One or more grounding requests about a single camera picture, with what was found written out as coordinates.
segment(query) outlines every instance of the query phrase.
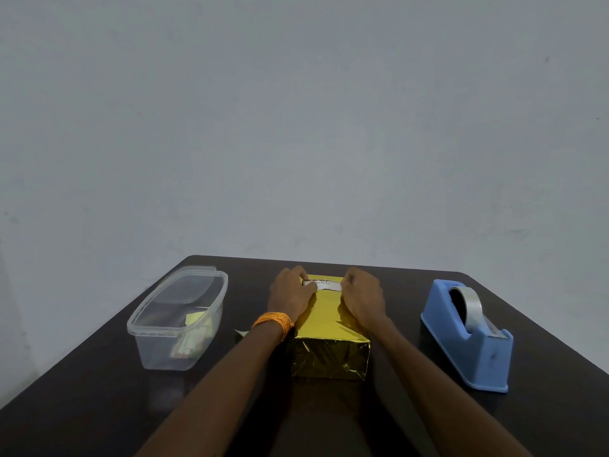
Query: tape dispenser base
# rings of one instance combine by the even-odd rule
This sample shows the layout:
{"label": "tape dispenser base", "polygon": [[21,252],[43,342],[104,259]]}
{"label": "tape dispenser base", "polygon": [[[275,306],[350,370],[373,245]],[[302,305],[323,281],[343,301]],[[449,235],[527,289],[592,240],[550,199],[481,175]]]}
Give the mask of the tape dispenser base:
{"label": "tape dispenser base", "polygon": [[497,330],[485,317],[471,333],[465,330],[449,293],[455,287],[467,288],[461,282],[434,280],[421,321],[465,384],[506,393],[514,337],[505,329]]}

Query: bracelet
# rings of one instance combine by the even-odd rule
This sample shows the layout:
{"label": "bracelet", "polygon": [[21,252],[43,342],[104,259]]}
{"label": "bracelet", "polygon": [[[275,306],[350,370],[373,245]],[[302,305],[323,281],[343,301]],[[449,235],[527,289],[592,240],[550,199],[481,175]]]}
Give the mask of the bracelet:
{"label": "bracelet", "polygon": [[281,341],[284,341],[285,336],[287,336],[287,333],[290,331],[290,329],[292,327],[294,327],[294,323],[292,322],[290,317],[285,313],[264,313],[262,316],[260,316],[260,317],[258,317],[258,319],[256,319],[256,322],[254,322],[254,325],[252,325],[252,328],[254,328],[256,325],[258,325],[260,323],[267,322],[267,321],[275,321],[276,323],[281,325],[281,328],[283,329],[283,335],[281,336]]}

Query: dark brown table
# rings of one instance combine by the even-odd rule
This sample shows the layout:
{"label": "dark brown table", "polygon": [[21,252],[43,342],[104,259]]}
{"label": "dark brown table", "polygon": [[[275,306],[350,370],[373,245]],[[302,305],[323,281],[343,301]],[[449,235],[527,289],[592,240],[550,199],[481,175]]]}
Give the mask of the dark brown table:
{"label": "dark brown table", "polygon": [[[144,370],[128,317],[156,287],[127,305],[0,411],[3,456],[131,456],[176,403],[238,341],[266,305],[268,287],[296,263],[190,256],[176,268],[212,264],[229,277],[218,333],[187,372]],[[346,266],[304,263],[311,274]],[[472,278],[432,270],[367,268],[383,285],[401,332],[463,385],[419,316],[433,279],[461,281],[485,314],[514,335],[506,395],[463,386],[537,456],[609,455],[609,376]],[[407,401],[373,342],[365,382],[293,379],[281,350],[269,361],[228,455],[415,455],[404,433]]]}

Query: gold wrapping paper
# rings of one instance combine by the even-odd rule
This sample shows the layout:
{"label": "gold wrapping paper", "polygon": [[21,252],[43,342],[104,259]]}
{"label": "gold wrapping paper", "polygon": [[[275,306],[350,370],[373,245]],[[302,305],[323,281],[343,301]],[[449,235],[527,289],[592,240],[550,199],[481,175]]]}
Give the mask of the gold wrapping paper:
{"label": "gold wrapping paper", "polygon": [[[342,278],[310,275],[312,280]],[[341,302],[341,293],[318,290],[296,321],[293,376],[363,380],[368,369],[370,340]]]}

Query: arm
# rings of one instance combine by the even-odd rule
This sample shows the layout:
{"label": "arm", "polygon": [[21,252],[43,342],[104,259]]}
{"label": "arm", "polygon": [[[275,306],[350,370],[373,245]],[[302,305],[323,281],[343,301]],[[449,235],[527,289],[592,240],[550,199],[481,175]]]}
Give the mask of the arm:
{"label": "arm", "polygon": [[[269,311],[296,321],[316,285],[302,286],[308,276],[301,266],[284,269],[270,288]],[[137,457],[223,455],[265,362],[281,341],[275,321],[256,325],[161,424]]]}
{"label": "arm", "polygon": [[530,456],[530,453],[385,315],[378,279],[349,269],[342,282],[347,308],[383,345],[395,372],[442,456]]}

